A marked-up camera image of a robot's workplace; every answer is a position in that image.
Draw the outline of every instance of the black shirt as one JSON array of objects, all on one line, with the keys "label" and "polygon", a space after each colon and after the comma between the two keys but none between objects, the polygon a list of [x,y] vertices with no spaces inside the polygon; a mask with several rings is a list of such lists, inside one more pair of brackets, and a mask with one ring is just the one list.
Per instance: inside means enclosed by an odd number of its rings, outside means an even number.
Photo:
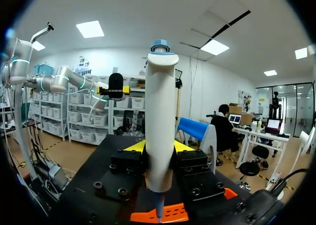
[{"label": "black shirt", "polygon": [[211,124],[215,126],[217,138],[217,151],[222,152],[231,149],[234,144],[233,126],[228,118],[217,115],[211,120]]}]

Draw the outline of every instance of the wooden floor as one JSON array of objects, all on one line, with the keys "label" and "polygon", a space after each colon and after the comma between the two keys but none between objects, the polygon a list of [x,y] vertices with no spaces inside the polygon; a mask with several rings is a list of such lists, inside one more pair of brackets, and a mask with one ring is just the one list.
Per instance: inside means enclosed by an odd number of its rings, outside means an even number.
[{"label": "wooden floor", "polygon": [[[76,172],[82,166],[82,164],[89,158],[89,156],[97,147],[97,146],[78,143],[78,142],[70,143],[68,139],[66,139],[66,141],[62,141],[61,138],[50,135],[48,133],[44,133],[44,132],[40,133],[40,137],[41,137],[43,148],[45,152],[47,153],[47,155],[56,163],[61,165],[65,169],[67,176],[70,178],[73,177],[74,173],[71,173],[68,170]],[[20,148],[18,144],[15,142],[15,140],[13,139],[13,137],[9,137],[8,142],[9,142],[10,150],[12,154],[14,155],[14,161],[16,162],[17,165],[19,165],[21,162],[25,161],[20,151]],[[281,177],[284,177],[289,173],[293,165],[293,161],[295,159],[298,147],[299,147],[299,139],[291,138],[288,142],[287,149],[283,157],[281,166],[279,167],[279,170],[282,172]],[[237,162],[238,160],[238,156],[237,155],[231,156],[230,152],[227,152],[224,155],[228,158],[231,158],[235,162]],[[274,170],[274,165],[277,163],[279,155],[280,153],[278,152],[275,158],[272,158],[271,156],[268,158],[269,168],[268,170],[261,171],[260,175],[266,178],[269,178],[271,176],[271,173]],[[235,164],[232,161],[228,160],[226,157],[223,157],[222,155],[219,156],[219,158],[223,160],[224,164],[222,166],[217,167],[217,170],[223,173],[226,177],[228,177],[232,181],[238,182],[242,174],[235,168]],[[307,168],[310,164],[311,159],[312,159],[311,154],[307,154],[303,157],[300,157],[296,164],[295,169]],[[27,165],[24,168],[19,168],[19,170],[22,176],[25,176],[28,174]],[[294,189],[298,188],[303,177],[304,177],[304,173],[299,173],[297,175],[294,175],[292,178],[288,180],[288,186]],[[255,192],[259,189],[264,189],[267,183],[265,179],[259,176],[247,177],[246,181],[252,187],[251,192]],[[287,202],[294,192],[295,192],[294,190],[285,188],[282,201]]]}]

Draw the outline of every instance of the person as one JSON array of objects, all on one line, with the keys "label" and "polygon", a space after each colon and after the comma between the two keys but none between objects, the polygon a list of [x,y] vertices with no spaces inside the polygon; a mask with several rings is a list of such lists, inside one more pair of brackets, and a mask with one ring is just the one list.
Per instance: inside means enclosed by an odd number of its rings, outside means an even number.
[{"label": "person", "polygon": [[[226,150],[231,150],[236,152],[239,150],[237,137],[234,134],[235,128],[228,120],[229,116],[229,106],[227,104],[222,104],[218,113],[212,118],[211,124],[215,126],[216,138],[217,138],[217,151],[223,152]],[[223,164],[222,160],[216,161],[216,166]]]}]

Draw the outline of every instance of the orange plate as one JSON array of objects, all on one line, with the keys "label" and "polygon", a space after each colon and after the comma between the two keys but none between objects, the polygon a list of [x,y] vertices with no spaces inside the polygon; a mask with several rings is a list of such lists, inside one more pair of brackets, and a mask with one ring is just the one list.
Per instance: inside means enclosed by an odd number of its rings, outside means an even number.
[{"label": "orange plate", "polygon": [[[225,188],[224,196],[227,199],[231,199],[237,196],[237,194],[231,189]],[[153,209],[152,211],[149,211],[147,213],[132,213],[132,215],[130,216],[130,220],[133,222],[157,224],[158,221],[156,217],[156,209]],[[186,210],[184,209],[183,203],[164,206],[162,223],[176,223],[188,220],[189,217]]]}]

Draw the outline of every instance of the black platform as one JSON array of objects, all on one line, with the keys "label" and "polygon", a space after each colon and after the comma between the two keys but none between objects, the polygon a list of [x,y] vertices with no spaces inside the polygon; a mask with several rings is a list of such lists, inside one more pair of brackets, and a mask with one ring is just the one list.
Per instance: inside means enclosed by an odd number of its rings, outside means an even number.
[{"label": "black platform", "polygon": [[[57,206],[52,208],[54,221],[59,224],[122,224],[124,221],[129,221],[130,213],[126,210],[122,211],[119,202],[95,195],[93,183],[99,181],[104,173],[109,171],[111,155],[117,149],[125,149],[141,140],[143,138],[108,135],[78,170],[62,193]],[[242,198],[247,199],[251,195],[219,172],[216,172],[216,177],[225,187],[232,189]],[[182,203],[182,199],[173,177],[172,187],[166,193],[165,205],[177,203]],[[133,211],[148,212],[154,208],[152,192],[143,182],[138,190]]]}]

